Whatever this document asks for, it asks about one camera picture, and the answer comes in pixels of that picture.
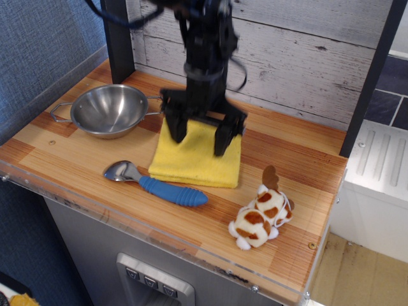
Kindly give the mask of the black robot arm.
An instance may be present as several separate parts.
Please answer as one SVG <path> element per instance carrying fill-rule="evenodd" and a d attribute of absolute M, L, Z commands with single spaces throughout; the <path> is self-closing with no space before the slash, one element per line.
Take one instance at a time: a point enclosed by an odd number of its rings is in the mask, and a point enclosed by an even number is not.
<path fill-rule="evenodd" d="M 186 49 L 186 89 L 162 89 L 162 111 L 171 137 L 180 143 L 189 120 L 215 126 L 215 156 L 244 132 L 246 113 L 226 99 L 228 63 L 237 49 L 230 1 L 155 1 L 170 8 Z"/>

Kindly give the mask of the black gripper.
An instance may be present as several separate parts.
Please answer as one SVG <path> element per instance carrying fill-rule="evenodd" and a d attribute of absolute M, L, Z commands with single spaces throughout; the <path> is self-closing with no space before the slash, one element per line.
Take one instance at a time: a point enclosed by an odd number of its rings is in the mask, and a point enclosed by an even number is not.
<path fill-rule="evenodd" d="M 162 111 L 173 140 L 183 141 L 188 120 L 218 126 L 215 132 L 215 156 L 223 156 L 232 139 L 244 131 L 247 114 L 226 99 L 228 68 L 213 75 L 187 74 L 187 87 L 161 89 Z"/>

